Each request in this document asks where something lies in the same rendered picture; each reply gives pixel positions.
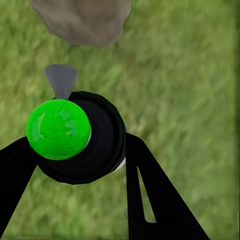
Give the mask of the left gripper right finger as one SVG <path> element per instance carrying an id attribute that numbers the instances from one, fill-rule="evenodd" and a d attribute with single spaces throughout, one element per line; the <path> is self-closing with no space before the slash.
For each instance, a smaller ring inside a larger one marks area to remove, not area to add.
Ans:
<path id="1" fill-rule="evenodd" d="M 125 163 L 129 240 L 210 240 L 144 141 L 130 133 Z M 145 220 L 137 167 L 156 223 Z"/>

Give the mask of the pesticide atomizer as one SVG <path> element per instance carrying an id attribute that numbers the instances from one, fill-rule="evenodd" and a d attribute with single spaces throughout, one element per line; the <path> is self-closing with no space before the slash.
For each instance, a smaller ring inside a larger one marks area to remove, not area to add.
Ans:
<path id="1" fill-rule="evenodd" d="M 104 96 L 74 91 L 80 72 L 68 64 L 44 71 L 54 99 L 33 110 L 26 136 L 35 163 L 57 182 L 90 184 L 126 163 L 126 129 Z"/>

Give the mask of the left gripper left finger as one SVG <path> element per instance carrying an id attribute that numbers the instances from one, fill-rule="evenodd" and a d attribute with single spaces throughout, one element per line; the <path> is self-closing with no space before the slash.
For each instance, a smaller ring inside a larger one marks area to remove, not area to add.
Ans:
<path id="1" fill-rule="evenodd" d="M 27 136 L 0 150 L 0 239 L 36 166 Z"/>

